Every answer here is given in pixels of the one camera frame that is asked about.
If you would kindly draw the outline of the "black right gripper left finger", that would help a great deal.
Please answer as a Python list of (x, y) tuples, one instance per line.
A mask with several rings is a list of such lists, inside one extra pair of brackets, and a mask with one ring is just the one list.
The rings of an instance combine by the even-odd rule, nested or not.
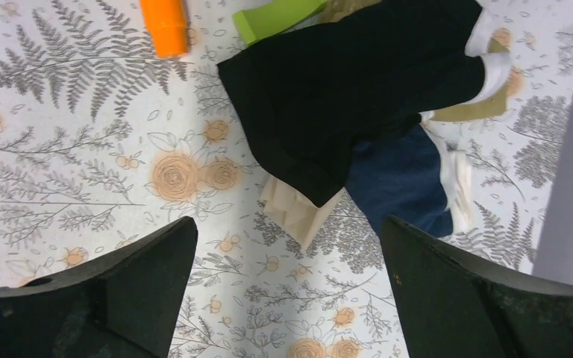
[(166, 357), (197, 243), (184, 217), (79, 266), (0, 287), (0, 357)]

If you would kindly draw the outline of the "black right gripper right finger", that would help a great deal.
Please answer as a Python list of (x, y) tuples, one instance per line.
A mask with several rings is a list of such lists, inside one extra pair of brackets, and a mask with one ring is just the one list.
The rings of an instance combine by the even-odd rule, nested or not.
[(573, 285), (485, 260), (394, 216), (380, 241), (411, 357), (573, 357)]

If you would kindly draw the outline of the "black underwear white trim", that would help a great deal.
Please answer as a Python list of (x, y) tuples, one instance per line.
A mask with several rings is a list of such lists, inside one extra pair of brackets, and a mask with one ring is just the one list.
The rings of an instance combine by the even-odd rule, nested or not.
[(218, 75), (260, 166), (321, 207), (357, 140), (398, 138), (505, 85), (512, 60), (489, 51), (492, 21), (476, 1), (380, 1), (261, 40)]

